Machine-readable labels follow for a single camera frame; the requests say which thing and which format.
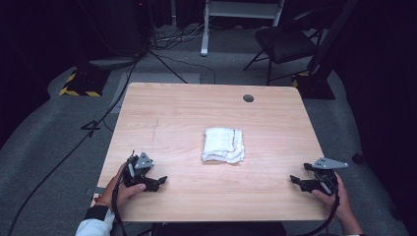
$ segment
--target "folded cloth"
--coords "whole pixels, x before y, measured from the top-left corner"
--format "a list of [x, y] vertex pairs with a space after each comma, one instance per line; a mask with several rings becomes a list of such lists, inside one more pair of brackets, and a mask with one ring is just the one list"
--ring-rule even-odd
[[241, 130], [230, 128], [206, 129], [203, 161], [218, 160], [236, 163], [245, 157]]

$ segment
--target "human hand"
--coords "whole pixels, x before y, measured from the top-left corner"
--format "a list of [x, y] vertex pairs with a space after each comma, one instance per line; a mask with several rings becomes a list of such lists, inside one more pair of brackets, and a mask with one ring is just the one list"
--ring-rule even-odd
[[[107, 187], [105, 188], [103, 194], [100, 196], [100, 198], [111, 204], [111, 200], [112, 200], [112, 195], [113, 195], [113, 190], [114, 187], [117, 184], [117, 180], [119, 179], [119, 176], [122, 174], [123, 172], [123, 167], [125, 166], [125, 164], [123, 163], [122, 166], [120, 166], [119, 171], [117, 172], [117, 174], [110, 180], [110, 182], [107, 184]], [[125, 186], [125, 184], [122, 182], [119, 185], [119, 194], [117, 196], [117, 206], [121, 206], [124, 203], [126, 203], [128, 200], [133, 199], [136, 194], [140, 193], [141, 191], [143, 191], [147, 186], [145, 184], [138, 184], [138, 185], [134, 185], [131, 186], [129, 188], [127, 188]], [[97, 202], [96, 205], [103, 205], [103, 203]]]
[[[334, 174], [337, 177], [339, 195], [339, 206], [334, 217], [340, 222], [344, 234], [361, 234], [363, 233], [362, 227], [350, 207], [349, 196], [343, 181], [337, 173]], [[320, 190], [313, 190], [312, 194], [324, 203], [328, 210], [333, 208], [335, 195], [328, 196]]]

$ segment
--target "black chair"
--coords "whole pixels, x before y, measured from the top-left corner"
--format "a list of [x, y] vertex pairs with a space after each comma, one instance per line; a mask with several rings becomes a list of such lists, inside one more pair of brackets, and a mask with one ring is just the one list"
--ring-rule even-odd
[[[315, 55], [322, 41], [324, 30], [330, 28], [334, 20], [340, 15], [341, 10], [341, 6], [315, 9], [299, 14], [277, 27], [258, 30], [255, 33], [255, 38], [262, 50], [243, 70], [246, 71], [254, 62], [268, 59], [268, 86], [271, 81], [290, 76], [286, 75], [271, 79], [270, 70], [272, 63], [282, 64]], [[304, 30], [316, 31], [312, 35], [307, 36], [304, 34]], [[313, 37], [317, 37], [316, 44], [312, 40]], [[263, 53], [267, 57], [259, 59]]]

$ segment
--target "chair leg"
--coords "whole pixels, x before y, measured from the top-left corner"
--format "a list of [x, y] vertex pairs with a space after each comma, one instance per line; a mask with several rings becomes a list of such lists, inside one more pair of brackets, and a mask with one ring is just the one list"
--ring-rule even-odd
[[243, 71], [246, 71], [248, 68], [249, 68], [249, 66], [251, 66], [252, 65], [252, 63], [254, 63], [257, 59], [258, 59], [258, 57], [260, 57], [261, 56], [261, 54], [263, 53], [264, 51], [263, 50], [261, 50], [260, 52], [258, 52], [258, 54], [254, 57], [254, 59], [252, 59], [252, 61], [243, 69]]
[[267, 86], [269, 86], [269, 82], [270, 82], [270, 70], [272, 67], [272, 61], [269, 59], [268, 60], [268, 78], [267, 78]]

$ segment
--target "light wood tabletop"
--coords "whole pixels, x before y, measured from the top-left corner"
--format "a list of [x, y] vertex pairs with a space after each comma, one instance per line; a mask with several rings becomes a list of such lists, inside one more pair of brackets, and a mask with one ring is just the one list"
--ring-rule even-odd
[[[245, 94], [253, 102], [243, 99]], [[240, 129], [246, 157], [202, 161], [205, 130]], [[132, 154], [154, 162], [147, 177], [168, 176], [157, 193], [120, 208], [124, 221], [317, 220], [323, 204], [289, 176], [314, 179], [303, 163], [323, 156], [296, 88], [130, 84], [105, 158], [105, 187]]]

